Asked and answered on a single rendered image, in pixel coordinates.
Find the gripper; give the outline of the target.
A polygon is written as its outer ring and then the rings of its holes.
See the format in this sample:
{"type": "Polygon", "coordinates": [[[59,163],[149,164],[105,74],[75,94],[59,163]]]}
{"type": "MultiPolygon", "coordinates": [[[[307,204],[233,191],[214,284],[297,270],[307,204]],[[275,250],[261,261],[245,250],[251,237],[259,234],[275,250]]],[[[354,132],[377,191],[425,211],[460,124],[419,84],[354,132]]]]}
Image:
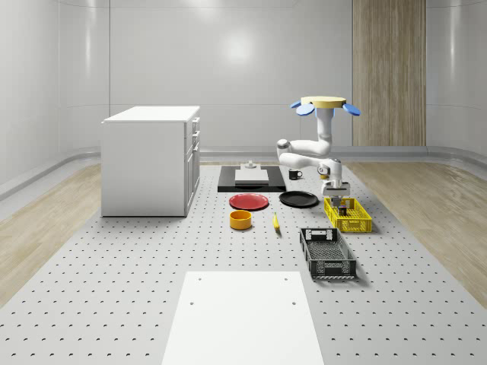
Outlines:
{"type": "Polygon", "coordinates": [[[333,207],[339,207],[342,198],[350,195],[350,184],[348,182],[343,182],[340,187],[335,188],[331,182],[324,181],[322,185],[322,195],[330,197],[330,204],[333,207]]]}

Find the black plate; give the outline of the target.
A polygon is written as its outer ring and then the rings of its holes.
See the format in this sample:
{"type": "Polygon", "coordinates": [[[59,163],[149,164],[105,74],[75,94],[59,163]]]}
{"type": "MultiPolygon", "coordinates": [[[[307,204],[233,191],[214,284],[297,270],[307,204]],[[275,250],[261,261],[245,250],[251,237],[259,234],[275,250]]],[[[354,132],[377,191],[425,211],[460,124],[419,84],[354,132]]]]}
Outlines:
{"type": "Polygon", "coordinates": [[[311,208],[319,204],[319,199],[314,194],[304,191],[287,191],[279,196],[282,204],[293,208],[311,208]]]}

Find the yellow basket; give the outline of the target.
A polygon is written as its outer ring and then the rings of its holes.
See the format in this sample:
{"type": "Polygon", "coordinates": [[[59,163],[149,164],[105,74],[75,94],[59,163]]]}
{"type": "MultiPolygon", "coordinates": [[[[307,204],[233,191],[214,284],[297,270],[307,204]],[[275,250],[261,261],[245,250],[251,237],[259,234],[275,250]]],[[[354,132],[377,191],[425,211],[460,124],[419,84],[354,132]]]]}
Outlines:
{"type": "Polygon", "coordinates": [[[356,198],[343,198],[341,204],[347,207],[345,216],[340,216],[338,208],[331,206],[330,198],[324,200],[324,211],[333,227],[342,232],[371,232],[371,216],[356,198]]]}

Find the dark grey basket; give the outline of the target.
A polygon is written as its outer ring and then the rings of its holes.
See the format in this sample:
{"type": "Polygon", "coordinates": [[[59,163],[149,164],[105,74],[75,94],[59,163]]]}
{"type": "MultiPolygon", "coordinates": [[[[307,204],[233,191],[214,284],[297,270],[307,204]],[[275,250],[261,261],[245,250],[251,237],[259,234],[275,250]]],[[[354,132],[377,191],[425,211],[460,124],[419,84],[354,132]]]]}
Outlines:
{"type": "Polygon", "coordinates": [[[356,258],[336,228],[301,228],[301,247],[315,278],[353,278],[356,258]]]}

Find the drone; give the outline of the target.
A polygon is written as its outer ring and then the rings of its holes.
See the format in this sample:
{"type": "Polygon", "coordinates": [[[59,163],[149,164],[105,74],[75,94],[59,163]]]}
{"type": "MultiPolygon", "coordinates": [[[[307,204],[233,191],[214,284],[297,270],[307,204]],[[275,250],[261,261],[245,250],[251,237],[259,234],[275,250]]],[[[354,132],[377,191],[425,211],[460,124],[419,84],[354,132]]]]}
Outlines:
{"type": "Polygon", "coordinates": [[[343,108],[347,113],[353,116],[360,116],[361,111],[346,103],[346,99],[343,97],[302,97],[300,100],[290,105],[291,108],[296,108],[296,113],[300,116],[306,116],[311,114],[314,110],[318,109],[335,109],[343,108]]]}

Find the red plate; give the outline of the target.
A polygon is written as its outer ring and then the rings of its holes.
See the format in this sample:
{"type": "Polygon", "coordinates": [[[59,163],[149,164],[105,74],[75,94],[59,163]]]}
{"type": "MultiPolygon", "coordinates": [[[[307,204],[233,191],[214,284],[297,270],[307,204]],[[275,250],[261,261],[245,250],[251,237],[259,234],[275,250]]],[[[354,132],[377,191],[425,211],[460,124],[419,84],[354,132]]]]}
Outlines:
{"type": "Polygon", "coordinates": [[[269,205],[269,200],[264,195],[243,193],[230,197],[229,204],[237,210],[257,211],[266,208],[269,205]]]}

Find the yellow bowl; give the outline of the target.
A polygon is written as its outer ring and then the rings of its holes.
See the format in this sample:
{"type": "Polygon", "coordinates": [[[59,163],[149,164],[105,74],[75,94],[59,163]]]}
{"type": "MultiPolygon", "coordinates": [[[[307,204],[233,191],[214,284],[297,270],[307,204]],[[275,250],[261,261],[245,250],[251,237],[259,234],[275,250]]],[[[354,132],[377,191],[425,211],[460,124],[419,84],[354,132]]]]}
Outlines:
{"type": "Polygon", "coordinates": [[[245,210],[236,210],[230,213],[230,227],[235,230],[246,230],[252,225],[252,214],[245,210]]]}

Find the black stove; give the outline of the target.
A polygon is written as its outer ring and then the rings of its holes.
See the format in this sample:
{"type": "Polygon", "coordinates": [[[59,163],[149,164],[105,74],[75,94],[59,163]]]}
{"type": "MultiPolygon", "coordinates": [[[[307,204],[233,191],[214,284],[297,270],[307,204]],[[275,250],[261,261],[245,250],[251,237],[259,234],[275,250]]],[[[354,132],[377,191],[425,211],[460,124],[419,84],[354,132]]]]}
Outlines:
{"type": "Polygon", "coordinates": [[[218,181],[218,192],[285,192],[286,185],[279,166],[257,164],[255,170],[265,170],[269,182],[266,184],[236,184],[235,171],[243,167],[222,166],[218,181]]]}

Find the white board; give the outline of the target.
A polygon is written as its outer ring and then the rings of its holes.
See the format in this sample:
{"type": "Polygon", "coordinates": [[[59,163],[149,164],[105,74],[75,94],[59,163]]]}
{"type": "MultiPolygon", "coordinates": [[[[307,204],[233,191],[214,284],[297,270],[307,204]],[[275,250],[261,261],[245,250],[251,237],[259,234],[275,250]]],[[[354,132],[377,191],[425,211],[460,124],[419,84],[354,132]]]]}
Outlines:
{"type": "Polygon", "coordinates": [[[162,365],[323,365],[297,271],[189,271],[162,365]]]}

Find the white cabinet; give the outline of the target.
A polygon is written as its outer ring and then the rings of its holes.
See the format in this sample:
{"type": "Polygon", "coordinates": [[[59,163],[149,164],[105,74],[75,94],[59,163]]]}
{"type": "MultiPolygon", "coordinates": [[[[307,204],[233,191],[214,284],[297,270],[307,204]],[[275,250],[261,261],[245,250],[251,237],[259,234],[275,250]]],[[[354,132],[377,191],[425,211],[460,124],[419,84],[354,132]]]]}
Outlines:
{"type": "Polygon", "coordinates": [[[199,184],[199,106],[134,106],[101,124],[101,214],[185,217],[199,184]]]}

